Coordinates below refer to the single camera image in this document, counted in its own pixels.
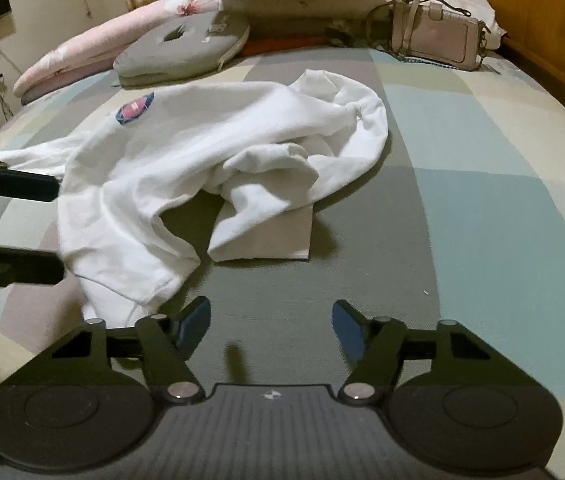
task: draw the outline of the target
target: handbag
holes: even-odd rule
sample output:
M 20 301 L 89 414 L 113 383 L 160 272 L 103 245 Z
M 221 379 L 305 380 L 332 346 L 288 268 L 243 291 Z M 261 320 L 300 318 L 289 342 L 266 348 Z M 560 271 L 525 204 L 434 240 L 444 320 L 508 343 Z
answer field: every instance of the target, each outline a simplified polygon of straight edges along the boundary
M 372 38 L 377 31 L 375 16 L 387 8 L 382 40 Z M 477 70 L 487 54 L 489 29 L 485 22 L 471 17 L 469 10 L 453 7 L 444 0 L 393 0 L 372 9 L 365 20 L 367 42 L 401 61 L 433 62 L 460 70 Z

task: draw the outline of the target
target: pink pillow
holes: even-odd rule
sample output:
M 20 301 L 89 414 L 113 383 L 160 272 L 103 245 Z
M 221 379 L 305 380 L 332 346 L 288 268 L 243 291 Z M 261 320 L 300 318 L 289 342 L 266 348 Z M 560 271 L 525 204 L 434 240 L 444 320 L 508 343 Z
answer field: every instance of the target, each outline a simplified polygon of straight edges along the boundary
M 22 97 L 29 88 L 51 75 L 92 65 L 106 59 L 116 49 L 121 52 L 174 16 L 198 14 L 219 7 L 220 0 L 158 0 L 90 28 L 45 54 L 22 74 L 14 85 L 14 95 Z
M 50 75 L 49 77 L 37 82 L 34 86 L 30 87 L 22 97 L 20 102 L 22 106 L 29 104 L 32 101 L 47 95 L 54 90 L 69 86 L 76 81 L 80 81 L 85 77 L 89 77 L 101 72 L 107 72 L 114 68 L 114 60 L 120 54 L 120 49 L 115 49 L 109 57 L 103 57 L 99 61 L 81 66 L 80 68 L 72 68 L 63 70 L 62 72 Z

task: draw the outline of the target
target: bed sheet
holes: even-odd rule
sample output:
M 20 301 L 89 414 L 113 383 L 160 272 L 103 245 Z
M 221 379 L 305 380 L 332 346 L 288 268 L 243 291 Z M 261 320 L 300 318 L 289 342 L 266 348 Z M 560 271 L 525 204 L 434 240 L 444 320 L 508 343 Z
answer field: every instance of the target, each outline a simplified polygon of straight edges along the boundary
M 239 60 L 207 79 L 289 84 L 307 68 L 374 89 L 391 142 L 372 171 L 316 204 L 309 262 L 212 264 L 218 197 L 163 215 L 202 258 L 163 309 L 198 294 L 213 305 L 190 360 L 203 386 L 338 386 L 348 370 L 330 310 L 345 298 L 413 328 L 459 320 L 545 384 L 565 416 L 565 108 L 496 55 L 466 73 L 308 48 Z M 121 89 L 113 72 L 86 78 L 25 107 L 0 131 L 0 148 L 65 136 L 146 92 Z M 53 203 L 0 198 L 0 245 L 56 248 L 55 216 Z M 82 301 L 71 276 L 0 290 L 0 380 L 79 323 Z M 565 478 L 565 425 L 549 466 Z

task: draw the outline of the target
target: patch logo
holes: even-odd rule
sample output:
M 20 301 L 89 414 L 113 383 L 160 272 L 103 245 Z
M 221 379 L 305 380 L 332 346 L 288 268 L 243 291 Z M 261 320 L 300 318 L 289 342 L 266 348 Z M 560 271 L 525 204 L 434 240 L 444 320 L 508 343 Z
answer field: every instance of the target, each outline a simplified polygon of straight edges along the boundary
M 154 93 L 147 94 L 143 97 L 139 97 L 138 99 L 134 99 L 132 102 L 127 103 L 120 107 L 120 110 L 116 113 L 116 119 L 120 124 L 127 124 L 131 123 L 138 119 L 147 108 L 151 106 L 151 103 L 154 100 Z

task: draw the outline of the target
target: gray cushion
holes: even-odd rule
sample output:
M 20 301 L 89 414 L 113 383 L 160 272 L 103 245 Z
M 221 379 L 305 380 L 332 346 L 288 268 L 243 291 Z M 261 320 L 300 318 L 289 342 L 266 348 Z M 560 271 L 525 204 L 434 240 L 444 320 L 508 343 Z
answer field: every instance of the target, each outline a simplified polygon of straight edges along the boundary
M 114 62 L 123 86 L 150 86 L 222 68 L 249 36 L 246 16 L 205 12 L 169 20 L 131 44 Z

